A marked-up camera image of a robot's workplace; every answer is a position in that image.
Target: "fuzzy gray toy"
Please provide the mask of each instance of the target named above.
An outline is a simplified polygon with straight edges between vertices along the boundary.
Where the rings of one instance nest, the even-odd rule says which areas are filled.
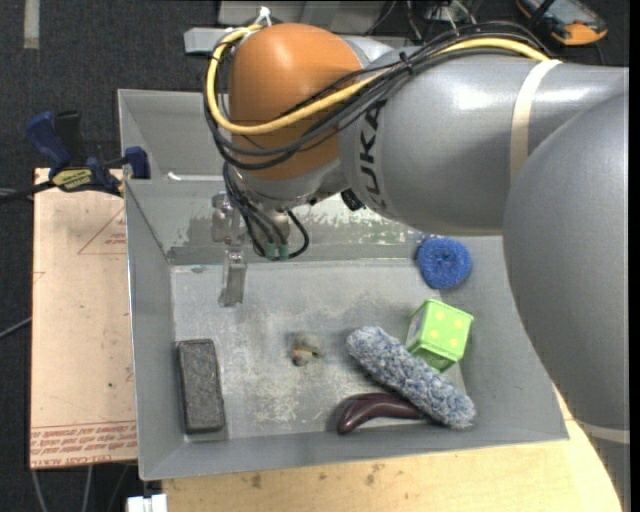
[[[380,327],[362,327],[351,333],[347,350],[371,377],[431,418],[454,429],[472,425],[476,408],[471,399]]]

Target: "cardboard sheet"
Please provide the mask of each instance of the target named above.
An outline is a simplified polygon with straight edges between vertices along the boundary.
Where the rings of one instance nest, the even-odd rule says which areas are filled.
[[[124,201],[52,189],[34,204],[30,467],[134,460]]]

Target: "blue scrubber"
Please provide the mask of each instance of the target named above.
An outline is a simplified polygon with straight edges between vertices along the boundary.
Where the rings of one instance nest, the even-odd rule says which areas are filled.
[[[417,261],[422,277],[436,290],[459,285],[471,270],[469,251],[452,238],[427,238],[418,248]]]

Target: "gray plastic tray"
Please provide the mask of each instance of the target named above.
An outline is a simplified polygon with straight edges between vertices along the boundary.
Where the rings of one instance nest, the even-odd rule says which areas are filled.
[[[472,273],[438,294],[412,259],[419,233],[331,198],[297,209],[311,234],[308,253],[287,263],[249,254],[243,304],[220,307],[224,246],[211,241],[211,197],[223,189],[222,162],[202,97],[122,90],[119,106],[123,149],[140,145],[152,163],[151,179],[130,180],[125,195],[141,478],[566,438],[552,383],[513,303],[500,237],[461,238]],[[339,403],[380,389],[349,358],[345,337],[379,325],[404,339],[409,316],[430,297],[475,317],[451,374],[477,406],[475,426],[456,432],[376,420],[338,435]],[[296,367],[291,340],[301,331],[316,334],[326,355]],[[182,428],[175,344],[193,338],[213,339],[220,363],[227,426],[208,437]]]

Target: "green foam cube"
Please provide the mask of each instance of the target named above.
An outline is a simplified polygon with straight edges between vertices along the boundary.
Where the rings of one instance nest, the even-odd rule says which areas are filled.
[[[472,322],[469,313],[429,299],[411,315],[407,350],[443,372],[464,356]]]

